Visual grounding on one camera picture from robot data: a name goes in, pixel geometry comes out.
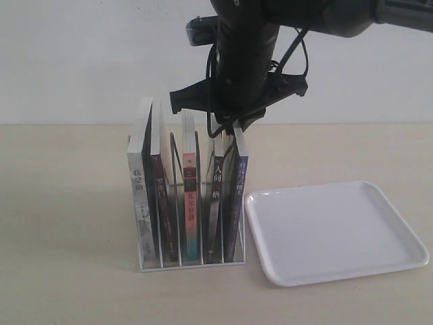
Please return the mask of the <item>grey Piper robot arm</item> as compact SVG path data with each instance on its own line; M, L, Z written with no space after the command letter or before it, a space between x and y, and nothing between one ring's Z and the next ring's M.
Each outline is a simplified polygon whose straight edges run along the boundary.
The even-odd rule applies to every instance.
M305 74L283 68L309 32L351 38L372 24L432 31L431 1L213 1L214 16L191 20L193 46L209 45L206 77L170 93L173 113L206 113L219 124L210 137L242 129L265 115L268 106L303 96Z

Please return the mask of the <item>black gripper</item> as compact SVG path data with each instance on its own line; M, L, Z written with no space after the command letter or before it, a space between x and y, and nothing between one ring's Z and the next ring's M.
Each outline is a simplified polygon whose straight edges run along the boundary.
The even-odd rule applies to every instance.
M209 51L206 77L189 87L172 91L174 114L190 109L214 116L219 129L239 122L247 129L265 115L268 106L291 95L303 96L308 88L305 74L281 74L281 63L272 59L279 27L268 24L239 34L218 22L217 40ZM223 255L234 259L233 197L235 137L223 134Z

